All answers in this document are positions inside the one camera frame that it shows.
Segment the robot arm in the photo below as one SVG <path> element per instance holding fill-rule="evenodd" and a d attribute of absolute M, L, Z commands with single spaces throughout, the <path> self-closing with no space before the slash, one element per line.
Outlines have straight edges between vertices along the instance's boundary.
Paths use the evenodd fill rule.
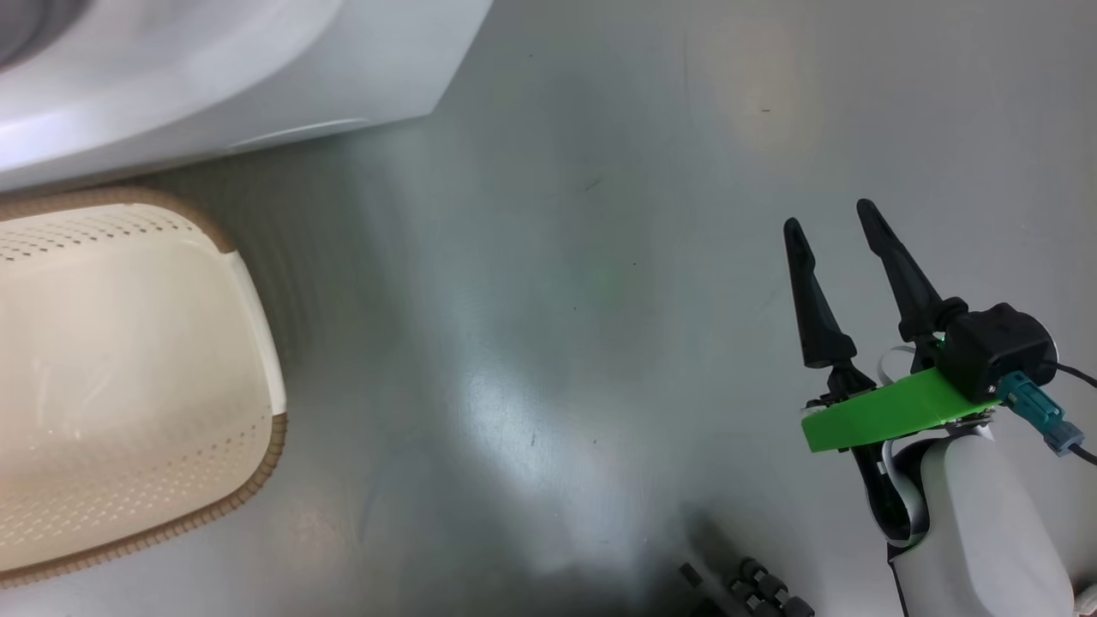
<path fill-rule="evenodd" d="M 915 359 L 911 377 L 882 388 L 853 366 L 857 348 L 838 327 L 806 237 L 790 218 L 784 239 L 804 364 L 830 368 L 828 392 L 808 402 L 818 411 L 802 423 L 808 447 L 848 451 L 857 461 L 909 617 L 1068 617 L 1070 580 L 988 424 L 1005 404 L 1056 455 L 1086 456 L 1082 433 L 1040 390 L 1056 369 L 1073 369 L 1058 363 L 1054 340 L 1036 318 L 1004 303 L 970 312 L 959 298 L 941 300 L 875 204 L 861 200 L 857 210 Z M 895 451 L 895 439 L 934 429 L 946 436 Z"/>

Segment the green plastic mount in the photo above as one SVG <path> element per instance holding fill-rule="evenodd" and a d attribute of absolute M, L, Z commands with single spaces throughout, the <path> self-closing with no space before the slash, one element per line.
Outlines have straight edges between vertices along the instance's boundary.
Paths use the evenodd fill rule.
<path fill-rule="evenodd" d="M 801 423 L 813 452 L 895 439 L 979 413 L 995 403 L 972 404 L 937 369 L 830 405 Z"/>

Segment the white washing machine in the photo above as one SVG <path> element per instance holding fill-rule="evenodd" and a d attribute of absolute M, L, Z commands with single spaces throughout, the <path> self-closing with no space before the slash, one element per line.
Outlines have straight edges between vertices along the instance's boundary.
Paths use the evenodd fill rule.
<path fill-rule="evenodd" d="M 490 0 L 0 0 L 0 192 L 429 113 Z"/>

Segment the beige plastic basket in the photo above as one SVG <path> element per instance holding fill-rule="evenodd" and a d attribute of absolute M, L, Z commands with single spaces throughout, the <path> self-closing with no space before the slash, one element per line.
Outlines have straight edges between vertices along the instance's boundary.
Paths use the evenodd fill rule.
<path fill-rule="evenodd" d="M 251 278 L 200 212 L 142 189 L 0 205 L 0 586 L 236 509 L 284 411 Z"/>

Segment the gray floor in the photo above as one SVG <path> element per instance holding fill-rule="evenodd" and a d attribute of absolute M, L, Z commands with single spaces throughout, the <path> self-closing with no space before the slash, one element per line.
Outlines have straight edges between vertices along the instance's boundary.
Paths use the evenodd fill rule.
<path fill-rule="evenodd" d="M 240 512 L 3 613 L 659 617 L 680 562 L 739 551 L 822 615 L 897 615 L 852 459 L 799 431 L 825 375 L 781 223 L 863 369 L 898 316 L 860 197 L 943 294 L 1097 369 L 1095 26 L 1085 0 L 498 0 L 430 117 L 142 178 L 238 238 L 287 450 Z M 1052 392 L 1097 435 L 1092 392 Z M 1097 472 L 995 430 L 1097 574 Z"/>

